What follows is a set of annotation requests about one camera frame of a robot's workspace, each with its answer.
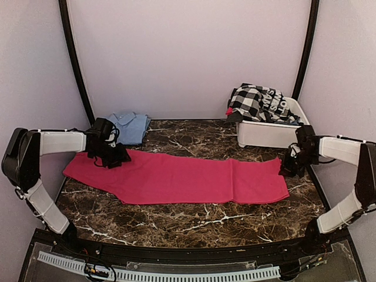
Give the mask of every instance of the black frame bar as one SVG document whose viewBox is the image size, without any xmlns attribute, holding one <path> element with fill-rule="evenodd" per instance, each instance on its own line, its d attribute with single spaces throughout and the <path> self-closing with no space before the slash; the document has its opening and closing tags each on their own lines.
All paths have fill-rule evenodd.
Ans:
<svg viewBox="0 0 376 282">
<path fill-rule="evenodd" d="M 310 59 L 313 36 L 315 34 L 315 28 L 316 28 L 316 22 L 317 22 L 319 3 L 320 3 L 320 0 L 312 0 L 311 2 L 310 18 L 308 20 L 307 34 L 305 35 L 303 54 L 301 56 L 299 71 L 296 77 L 293 95 L 291 96 L 295 100 L 298 100 L 299 98 L 301 87 L 303 85 L 304 77 L 307 71 L 308 61 Z"/>
<path fill-rule="evenodd" d="M 94 117 L 93 109 L 90 104 L 88 93 L 85 88 L 85 84 L 83 82 L 80 64 L 78 62 L 75 42 L 73 40 L 72 28 L 70 25 L 71 23 L 69 20 L 68 5 L 66 3 L 66 0 L 59 0 L 59 6 L 60 6 L 61 21 L 63 23 L 66 46 L 68 48 L 69 57 L 71 59 L 70 62 L 72 64 L 73 73 L 75 74 L 78 91 L 80 93 L 83 107 L 85 108 L 85 112 L 89 119 L 90 125 L 93 125 L 95 121 L 95 117 Z"/>
</svg>

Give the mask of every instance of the plaid fabric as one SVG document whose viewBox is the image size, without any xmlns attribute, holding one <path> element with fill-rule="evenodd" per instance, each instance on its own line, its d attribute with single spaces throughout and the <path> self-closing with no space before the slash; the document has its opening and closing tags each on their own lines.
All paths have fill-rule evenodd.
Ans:
<svg viewBox="0 0 376 282">
<path fill-rule="evenodd" d="M 229 107 L 232 108 L 233 113 L 228 116 L 228 119 L 232 121 L 239 120 L 239 114 L 243 120 L 254 122 L 297 125 L 300 120 L 290 111 L 279 90 L 263 86 L 242 84 L 238 89 L 234 89 Z M 230 117 L 235 113 L 238 113 L 235 119 Z"/>
</svg>

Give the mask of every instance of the white plastic basket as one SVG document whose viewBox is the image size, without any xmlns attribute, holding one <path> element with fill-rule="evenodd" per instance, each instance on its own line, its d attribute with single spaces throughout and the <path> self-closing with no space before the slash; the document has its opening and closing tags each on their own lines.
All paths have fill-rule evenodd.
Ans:
<svg viewBox="0 0 376 282">
<path fill-rule="evenodd" d="M 300 117 L 300 122 L 309 125 L 310 123 L 298 102 L 289 97 L 285 97 L 285 100 L 290 110 Z M 237 141 L 240 147 L 288 148 L 290 144 L 297 141 L 295 135 L 297 128 L 299 126 L 243 121 L 237 124 Z"/>
</svg>

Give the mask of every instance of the white backdrop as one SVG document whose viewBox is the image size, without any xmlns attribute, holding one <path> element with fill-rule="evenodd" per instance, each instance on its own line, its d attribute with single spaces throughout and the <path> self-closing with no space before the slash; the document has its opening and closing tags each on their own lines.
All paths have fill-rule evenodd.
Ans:
<svg viewBox="0 0 376 282">
<path fill-rule="evenodd" d="M 224 118 L 242 82 L 291 96 L 310 2 L 69 1 L 95 115 Z"/>
</svg>

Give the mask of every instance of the marble table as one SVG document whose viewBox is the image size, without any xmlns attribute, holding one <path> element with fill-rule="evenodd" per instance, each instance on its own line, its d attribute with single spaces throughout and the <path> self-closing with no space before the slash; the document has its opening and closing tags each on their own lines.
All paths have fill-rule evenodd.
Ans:
<svg viewBox="0 0 376 282">
<path fill-rule="evenodd" d="M 240 148 L 223 120 L 153 120 L 141 146 L 174 156 L 264 162 L 284 149 Z M 233 247 L 302 237 L 325 212 L 309 177 L 286 178 L 290 197 L 273 204 L 122 204 L 114 195 L 68 179 L 57 201 L 83 239 L 145 247 Z"/>
</svg>

